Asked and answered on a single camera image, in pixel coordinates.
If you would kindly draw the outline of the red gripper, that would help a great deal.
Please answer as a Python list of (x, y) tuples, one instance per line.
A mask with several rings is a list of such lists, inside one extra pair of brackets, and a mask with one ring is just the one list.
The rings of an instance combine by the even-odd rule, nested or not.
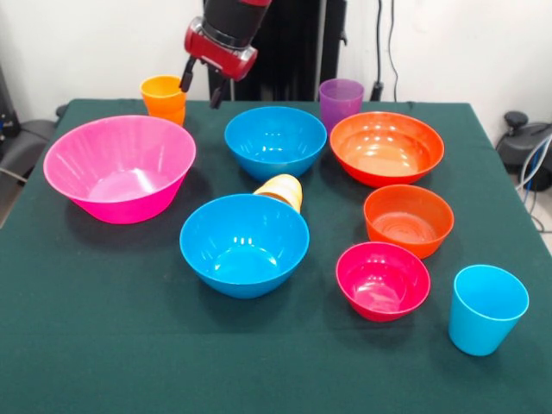
[(229, 83), (227, 78), (234, 81), (244, 79), (258, 56), (258, 50), (252, 46), (235, 49), (211, 39), (204, 30), (202, 17), (195, 17), (191, 21), (185, 34), (184, 45), (190, 58), (187, 60), (179, 84), (182, 92), (188, 92), (190, 89), (196, 60), (209, 65), (225, 77), (211, 94), (210, 107), (212, 109), (220, 108)]

